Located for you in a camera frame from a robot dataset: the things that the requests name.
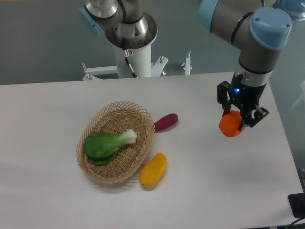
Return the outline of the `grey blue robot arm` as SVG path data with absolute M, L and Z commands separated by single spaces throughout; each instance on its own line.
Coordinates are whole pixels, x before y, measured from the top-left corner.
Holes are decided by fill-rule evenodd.
M 79 14 L 93 34 L 104 34 L 114 47 L 120 78 L 160 76 L 151 62 L 157 25 L 141 0 L 88 0 Z M 231 82 L 217 87 L 223 115 L 235 106 L 240 111 L 238 130 L 255 126 L 268 115 L 259 99 L 287 43 L 290 15 L 276 9 L 274 0 L 204 0 L 198 20 L 241 52 Z

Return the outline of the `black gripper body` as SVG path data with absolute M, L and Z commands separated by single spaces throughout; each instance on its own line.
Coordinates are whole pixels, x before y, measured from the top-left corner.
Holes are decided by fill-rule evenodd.
M 259 99 L 266 87 L 265 85 L 252 87 L 242 83 L 242 75 L 233 75 L 228 94 L 232 103 L 245 112 L 253 111 L 259 105 Z

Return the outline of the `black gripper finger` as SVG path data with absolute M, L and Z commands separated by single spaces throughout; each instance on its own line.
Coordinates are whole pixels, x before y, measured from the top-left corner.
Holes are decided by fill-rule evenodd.
M 228 114 L 232 108 L 232 102 L 228 97 L 229 88 L 230 84 L 227 81 L 223 81 L 217 86 L 217 102 L 222 106 L 222 117 Z
M 263 118 L 269 114 L 269 111 L 258 104 L 250 106 L 249 104 L 241 104 L 240 116 L 242 118 L 239 125 L 239 130 L 244 130 L 246 127 L 254 127 Z

